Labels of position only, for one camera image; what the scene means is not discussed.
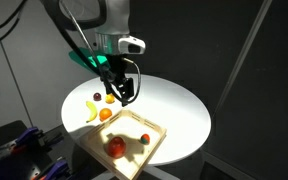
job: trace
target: dark wall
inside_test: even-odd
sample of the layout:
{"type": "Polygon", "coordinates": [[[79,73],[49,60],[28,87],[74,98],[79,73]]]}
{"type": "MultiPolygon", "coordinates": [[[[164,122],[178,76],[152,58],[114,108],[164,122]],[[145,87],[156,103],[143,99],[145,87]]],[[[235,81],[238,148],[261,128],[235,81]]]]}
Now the dark wall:
{"type": "MultiPolygon", "coordinates": [[[[261,3],[133,0],[130,28],[147,43],[134,59],[212,115],[261,3]]],[[[256,179],[288,179],[288,1],[271,4],[216,121],[205,150],[256,179]]]]}
{"type": "Polygon", "coordinates": [[[288,179],[288,1],[273,1],[208,150],[258,179],[288,179]]]}
{"type": "Polygon", "coordinates": [[[132,0],[130,30],[147,45],[134,59],[142,73],[184,86],[213,113],[261,3],[132,0]]]}

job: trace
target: cable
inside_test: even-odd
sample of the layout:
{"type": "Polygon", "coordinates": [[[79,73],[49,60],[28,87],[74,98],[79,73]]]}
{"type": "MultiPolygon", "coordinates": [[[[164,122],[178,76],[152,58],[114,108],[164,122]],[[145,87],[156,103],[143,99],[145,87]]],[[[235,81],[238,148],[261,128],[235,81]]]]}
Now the cable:
{"type": "Polygon", "coordinates": [[[134,98],[130,101],[127,101],[127,100],[124,100],[122,99],[121,97],[119,97],[117,95],[117,93],[114,91],[114,89],[112,88],[112,85],[109,83],[108,79],[106,76],[103,76],[104,73],[109,73],[109,71],[103,69],[103,67],[100,65],[95,53],[94,53],[94,50],[92,49],[92,47],[90,46],[86,36],[84,35],[82,29],[80,28],[79,24],[77,23],[75,17],[73,16],[73,14],[71,13],[71,11],[66,7],[65,3],[63,2],[63,0],[60,0],[60,3],[62,5],[62,7],[64,8],[64,10],[66,11],[66,13],[70,16],[76,30],[78,31],[79,35],[81,36],[81,38],[83,39],[83,42],[84,44],[87,46],[88,50],[90,51],[92,57],[93,57],[93,60],[95,61],[95,64],[97,65],[98,69],[99,69],[99,73],[100,73],[100,76],[103,78],[103,82],[104,82],[104,85],[106,88],[108,88],[110,90],[110,92],[116,97],[116,99],[118,99],[120,102],[124,103],[124,104],[130,104],[132,102],[135,101],[135,99],[137,98],[138,94],[139,94],[139,91],[140,91],[140,84],[141,84],[141,75],[140,75],[140,69],[138,68],[138,66],[131,60],[129,59],[126,59],[126,58],[123,58],[124,61],[128,62],[128,63],[131,63],[131,64],[134,64],[136,69],[137,69],[137,72],[138,72],[138,87],[137,87],[137,91],[136,91],[136,94],[134,96],[134,98]]]}
{"type": "Polygon", "coordinates": [[[81,60],[86,64],[88,68],[90,68],[93,72],[95,72],[97,75],[100,76],[100,72],[97,68],[95,68],[89,61],[89,59],[82,53],[82,51],[77,47],[73,39],[70,37],[70,35],[67,33],[65,28],[61,24],[61,19],[59,19],[59,16],[56,12],[53,11],[54,4],[52,4],[51,0],[42,1],[43,5],[45,7],[45,10],[47,14],[50,16],[52,21],[54,22],[56,28],[61,33],[63,38],[66,40],[66,42],[70,45],[70,47],[73,49],[73,51],[81,58],[81,60]]]}
{"type": "Polygon", "coordinates": [[[27,2],[27,0],[23,0],[18,7],[15,9],[15,11],[0,25],[0,29],[3,28],[5,25],[7,25],[14,17],[17,13],[20,13],[20,11],[22,11],[23,6],[25,5],[25,3],[27,2]]]}
{"type": "Polygon", "coordinates": [[[0,41],[2,41],[4,38],[6,38],[14,29],[15,27],[17,26],[18,22],[20,21],[20,18],[21,18],[21,14],[22,14],[22,11],[23,11],[23,7],[24,7],[24,4],[26,3],[27,0],[23,0],[22,3],[16,8],[16,10],[12,13],[12,15],[3,23],[0,25],[0,29],[2,27],[4,27],[7,23],[9,23],[9,21],[11,19],[14,18],[14,16],[17,14],[17,18],[14,22],[14,24],[11,26],[11,28],[2,36],[0,37],[0,41]]]}
{"type": "Polygon", "coordinates": [[[14,30],[14,28],[16,27],[18,22],[19,22],[19,19],[16,19],[16,21],[14,22],[12,27],[2,37],[0,37],[0,41],[2,41],[4,38],[6,38],[6,36],[8,36],[14,30]]]}

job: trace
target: white round table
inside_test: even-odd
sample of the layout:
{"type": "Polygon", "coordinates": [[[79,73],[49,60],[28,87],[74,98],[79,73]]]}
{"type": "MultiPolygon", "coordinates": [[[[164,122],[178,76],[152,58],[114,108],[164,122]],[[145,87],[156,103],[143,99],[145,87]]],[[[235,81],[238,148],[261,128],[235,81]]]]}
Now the white round table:
{"type": "MultiPolygon", "coordinates": [[[[137,74],[126,74],[134,79],[137,74]]],[[[90,111],[86,101],[93,102],[93,94],[99,92],[102,100],[94,102],[97,109],[110,108],[114,113],[123,107],[116,100],[107,104],[105,87],[99,78],[89,80],[76,87],[62,106],[62,121],[65,129],[79,144],[79,138],[99,120],[86,123],[90,111]]],[[[126,108],[167,129],[166,138],[149,161],[158,166],[182,160],[198,150],[206,141],[211,130],[210,115],[204,104],[187,89],[165,79],[141,75],[141,89],[137,99],[126,108]]]]}

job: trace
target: red fruit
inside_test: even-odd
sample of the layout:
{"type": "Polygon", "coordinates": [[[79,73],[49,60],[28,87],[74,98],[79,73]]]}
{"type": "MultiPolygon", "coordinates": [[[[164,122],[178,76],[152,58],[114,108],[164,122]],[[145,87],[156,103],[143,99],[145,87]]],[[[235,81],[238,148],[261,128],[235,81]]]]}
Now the red fruit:
{"type": "Polygon", "coordinates": [[[148,134],[143,134],[141,136],[141,142],[143,144],[149,144],[150,143],[150,136],[148,134]]]}
{"type": "Polygon", "coordinates": [[[100,93],[95,93],[93,95],[93,99],[94,99],[94,101],[100,101],[102,99],[101,94],[100,93]]]}
{"type": "Polygon", "coordinates": [[[120,158],[124,156],[126,150],[126,143],[124,140],[117,136],[110,140],[107,147],[107,154],[113,158],[120,158]]]}

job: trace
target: orange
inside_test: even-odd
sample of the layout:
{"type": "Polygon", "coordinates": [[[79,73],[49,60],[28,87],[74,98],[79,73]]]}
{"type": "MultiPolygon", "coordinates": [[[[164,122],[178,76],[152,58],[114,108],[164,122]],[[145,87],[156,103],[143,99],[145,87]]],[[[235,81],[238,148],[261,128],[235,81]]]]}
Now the orange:
{"type": "Polygon", "coordinates": [[[109,108],[103,108],[100,111],[99,116],[100,116],[100,120],[103,122],[104,120],[112,116],[112,111],[109,108]]]}

